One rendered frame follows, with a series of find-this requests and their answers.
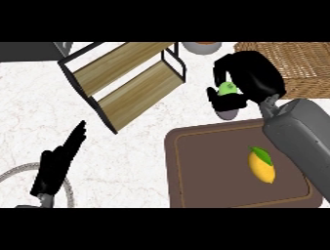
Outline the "grey bowl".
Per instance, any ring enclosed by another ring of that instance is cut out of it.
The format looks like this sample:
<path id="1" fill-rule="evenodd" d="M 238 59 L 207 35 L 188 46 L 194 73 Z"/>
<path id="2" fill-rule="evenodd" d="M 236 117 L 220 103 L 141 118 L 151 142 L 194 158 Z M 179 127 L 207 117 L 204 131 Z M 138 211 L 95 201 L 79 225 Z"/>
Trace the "grey bowl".
<path id="1" fill-rule="evenodd" d="M 222 43 L 182 42 L 182 47 L 195 55 L 210 55 L 220 49 Z"/>

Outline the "yellow lemon with green leaf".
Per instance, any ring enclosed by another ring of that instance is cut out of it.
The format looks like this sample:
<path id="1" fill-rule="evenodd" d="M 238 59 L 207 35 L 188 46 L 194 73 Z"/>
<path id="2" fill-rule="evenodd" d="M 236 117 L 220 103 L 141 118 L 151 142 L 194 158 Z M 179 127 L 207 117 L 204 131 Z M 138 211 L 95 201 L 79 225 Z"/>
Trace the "yellow lemon with green leaf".
<path id="1" fill-rule="evenodd" d="M 247 155 L 247 164 L 254 177 L 266 184 L 272 184 L 276 177 L 275 167 L 267 151 L 251 146 Z"/>

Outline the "brown tray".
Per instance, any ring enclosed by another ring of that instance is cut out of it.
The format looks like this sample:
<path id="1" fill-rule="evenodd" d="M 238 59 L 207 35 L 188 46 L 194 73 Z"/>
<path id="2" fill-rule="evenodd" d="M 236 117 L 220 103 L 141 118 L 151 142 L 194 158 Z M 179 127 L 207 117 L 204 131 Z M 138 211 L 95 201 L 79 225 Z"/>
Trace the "brown tray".
<path id="1" fill-rule="evenodd" d="M 176 128 L 164 136 L 172 208 L 315 208 L 322 196 L 261 133 L 260 119 Z M 250 149 L 263 148 L 275 166 L 270 184 L 254 177 Z"/>

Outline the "wooden tiered shelf black frame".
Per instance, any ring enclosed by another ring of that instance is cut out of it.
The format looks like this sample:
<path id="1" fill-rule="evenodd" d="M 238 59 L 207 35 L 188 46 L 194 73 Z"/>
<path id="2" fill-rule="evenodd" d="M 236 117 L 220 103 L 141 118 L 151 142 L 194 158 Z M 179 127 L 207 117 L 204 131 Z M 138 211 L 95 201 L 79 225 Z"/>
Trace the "wooden tiered shelf black frame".
<path id="1" fill-rule="evenodd" d="M 113 134 L 185 82 L 176 42 L 124 42 L 76 70 L 67 63 L 101 45 L 93 42 L 57 63 L 68 83 Z"/>

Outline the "purple eggplant with green stem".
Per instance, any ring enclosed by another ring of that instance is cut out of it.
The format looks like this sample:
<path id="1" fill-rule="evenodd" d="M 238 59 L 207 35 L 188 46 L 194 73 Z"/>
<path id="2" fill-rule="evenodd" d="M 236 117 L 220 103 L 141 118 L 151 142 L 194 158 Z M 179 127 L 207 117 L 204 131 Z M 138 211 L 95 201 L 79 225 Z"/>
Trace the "purple eggplant with green stem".
<path id="1" fill-rule="evenodd" d="M 217 89 L 217 97 L 220 100 L 216 103 L 214 112 L 220 119 L 232 120 L 238 113 L 235 104 L 236 87 L 231 82 L 223 82 Z"/>

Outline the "dark grey appliance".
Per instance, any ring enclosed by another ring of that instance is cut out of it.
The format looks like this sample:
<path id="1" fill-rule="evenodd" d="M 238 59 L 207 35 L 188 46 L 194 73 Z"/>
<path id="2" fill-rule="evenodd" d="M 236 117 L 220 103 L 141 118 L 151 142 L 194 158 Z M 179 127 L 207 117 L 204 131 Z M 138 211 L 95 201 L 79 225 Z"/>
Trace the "dark grey appliance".
<path id="1" fill-rule="evenodd" d="M 71 42 L 0 42 L 0 63 L 58 61 Z"/>

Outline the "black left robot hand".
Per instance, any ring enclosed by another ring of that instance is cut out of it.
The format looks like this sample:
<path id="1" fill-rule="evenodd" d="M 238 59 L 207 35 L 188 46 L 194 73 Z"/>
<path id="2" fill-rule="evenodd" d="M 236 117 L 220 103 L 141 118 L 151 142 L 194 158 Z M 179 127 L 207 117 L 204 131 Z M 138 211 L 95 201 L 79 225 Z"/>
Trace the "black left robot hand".
<path id="1" fill-rule="evenodd" d="M 30 195 L 54 195 L 65 179 L 68 167 L 86 138 L 86 122 L 80 121 L 67 140 L 54 150 L 45 150 L 39 156 L 39 168 L 35 176 Z"/>

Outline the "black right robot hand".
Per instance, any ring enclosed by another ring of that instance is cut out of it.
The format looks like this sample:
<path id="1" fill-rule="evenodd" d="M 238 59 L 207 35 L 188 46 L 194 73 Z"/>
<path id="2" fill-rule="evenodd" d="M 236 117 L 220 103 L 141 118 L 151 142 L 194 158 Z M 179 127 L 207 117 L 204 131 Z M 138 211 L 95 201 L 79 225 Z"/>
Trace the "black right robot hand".
<path id="1" fill-rule="evenodd" d="M 238 108 L 245 107 L 247 101 L 260 104 L 273 95 L 281 97 L 287 93 L 281 73 L 269 60 L 256 51 L 239 51 L 226 54 L 214 61 L 216 86 L 226 82 L 226 74 L 231 75 L 231 83 L 241 91 L 239 94 L 235 94 Z M 207 97 L 214 109 L 220 98 L 211 87 L 207 88 Z"/>

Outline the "grey round sink rim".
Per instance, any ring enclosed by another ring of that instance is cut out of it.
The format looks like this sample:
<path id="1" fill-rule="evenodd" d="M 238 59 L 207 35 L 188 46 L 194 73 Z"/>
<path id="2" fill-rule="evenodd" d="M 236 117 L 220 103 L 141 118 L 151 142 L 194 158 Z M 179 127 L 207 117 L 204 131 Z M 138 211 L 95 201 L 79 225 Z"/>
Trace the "grey round sink rim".
<path id="1" fill-rule="evenodd" d="M 39 163 L 33 162 L 33 163 L 27 163 L 23 164 L 14 168 L 11 168 L 7 172 L 4 172 L 0 175 L 0 184 L 14 175 L 20 174 L 21 172 L 26 171 L 35 171 L 39 167 Z M 73 196 L 73 190 L 71 190 L 71 185 L 68 180 L 64 180 L 63 182 L 63 188 L 64 188 L 64 193 L 65 193 L 65 200 L 67 200 L 67 207 L 73 208 L 74 207 L 74 196 Z"/>

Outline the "wicker basket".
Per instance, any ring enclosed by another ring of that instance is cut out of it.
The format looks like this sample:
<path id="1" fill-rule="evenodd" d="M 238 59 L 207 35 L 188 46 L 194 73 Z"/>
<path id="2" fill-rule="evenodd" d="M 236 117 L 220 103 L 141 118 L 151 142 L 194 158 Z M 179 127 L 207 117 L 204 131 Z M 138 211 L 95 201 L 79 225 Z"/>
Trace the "wicker basket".
<path id="1" fill-rule="evenodd" d="M 330 42 L 236 42 L 238 51 L 257 51 L 278 69 L 284 99 L 330 99 Z"/>

